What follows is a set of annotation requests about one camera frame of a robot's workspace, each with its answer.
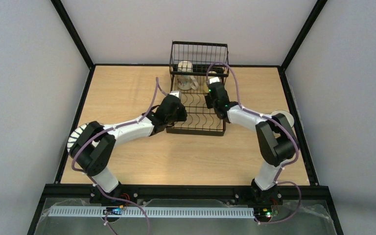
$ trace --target clear plastic panel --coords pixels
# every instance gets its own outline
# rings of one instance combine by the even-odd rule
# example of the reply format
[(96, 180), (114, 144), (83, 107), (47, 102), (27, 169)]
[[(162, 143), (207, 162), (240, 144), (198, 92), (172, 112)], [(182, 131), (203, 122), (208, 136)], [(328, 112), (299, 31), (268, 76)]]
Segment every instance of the clear plastic panel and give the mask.
[[(111, 235), (103, 225), (102, 218), (48, 217), (48, 208), (57, 206), (100, 206), (89, 204), (87, 199), (46, 200), (42, 216), (38, 222), (36, 235)], [(284, 201), (279, 206), (279, 215), (274, 219), (288, 216), (297, 205), (296, 201)], [(216, 200), (151, 200), (146, 207), (227, 207)], [(326, 209), (325, 201), (304, 200), (299, 212), (290, 220), (274, 225), (257, 225), (252, 219), (181, 219), (151, 218), (151, 235), (335, 235), (333, 220)], [(120, 235), (147, 234), (145, 218), (120, 218), (111, 223)]]

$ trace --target white wall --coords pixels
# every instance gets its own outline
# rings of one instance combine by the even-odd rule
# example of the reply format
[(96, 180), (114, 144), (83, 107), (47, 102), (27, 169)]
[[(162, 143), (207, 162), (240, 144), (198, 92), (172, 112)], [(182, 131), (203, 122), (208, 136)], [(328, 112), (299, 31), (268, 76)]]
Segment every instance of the white wall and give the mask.
[(26, 234), (87, 73), (49, 0), (0, 1), (0, 235)]
[(344, 233), (376, 234), (376, 1), (328, 1), (286, 74)]
[(228, 43), (231, 64), (280, 65), (316, 0), (64, 0), (94, 63), (169, 63), (171, 42)]

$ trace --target wooden table surface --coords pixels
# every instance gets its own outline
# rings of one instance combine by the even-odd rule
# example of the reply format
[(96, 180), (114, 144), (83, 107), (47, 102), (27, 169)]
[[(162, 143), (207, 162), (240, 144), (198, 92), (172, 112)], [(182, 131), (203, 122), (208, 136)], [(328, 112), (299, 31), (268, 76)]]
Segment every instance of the wooden table surface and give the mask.
[[(234, 68), (241, 103), (252, 110), (271, 113), (288, 110), (276, 68)], [(155, 89), (170, 90), (168, 67), (97, 66), (79, 125), (97, 120), (113, 124), (136, 118), (148, 108)], [(226, 89), (236, 100), (230, 74)], [(163, 95), (158, 92), (155, 105)], [(158, 133), (116, 147), (109, 169), (122, 184), (146, 185), (249, 185), (263, 158), (255, 132), (227, 124), (222, 137)], [(279, 181), (309, 185), (302, 158), (286, 167)], [(61, 183), (91, 183), (71, 169), (68, 158)]]

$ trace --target cup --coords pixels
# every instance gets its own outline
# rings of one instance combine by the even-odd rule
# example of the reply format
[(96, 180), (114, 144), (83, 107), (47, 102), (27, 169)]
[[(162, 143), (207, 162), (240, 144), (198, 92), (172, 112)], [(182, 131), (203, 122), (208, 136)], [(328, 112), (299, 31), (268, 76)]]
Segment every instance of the cup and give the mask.
[[(178, 63), (178, 72), (192, 72), (192, 63), (190, 61), (181, 61)], [(178, 88), (181, 90), (197, 90), (199, 84), (192, 75), (176, 75)]]

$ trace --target dish rack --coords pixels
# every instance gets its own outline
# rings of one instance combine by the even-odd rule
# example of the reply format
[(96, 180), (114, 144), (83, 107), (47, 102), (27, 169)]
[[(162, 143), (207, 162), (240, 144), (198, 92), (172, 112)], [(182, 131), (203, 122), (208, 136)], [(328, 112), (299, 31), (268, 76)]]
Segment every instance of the dish rack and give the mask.
[[(192, 71), (178, 71), (178, 63), (189, 61)], [(169, 73), (171, 75), (171, 90), (181, 92), (181, 102), (187, 111), (187, 120), (178, 122), (173, 127), (168, 127), (166, 132), (174, 134), (223, 136), (226, 123), (220, 120), (213, 109), (208, 109), (205, 95), (208, 88), (205, 84), (207, 69), (214, 61), (229, 63), (227, 44), (199, 43), (173, 41), (169, 60)], [(223, 65), (214, 65), (211, 69), (213, 77), (219, 77), (225, 84), (229, 70)], [(199, 87), (181, 90), (177, 86), (177, 75), (192, 75), (198, 81)]]

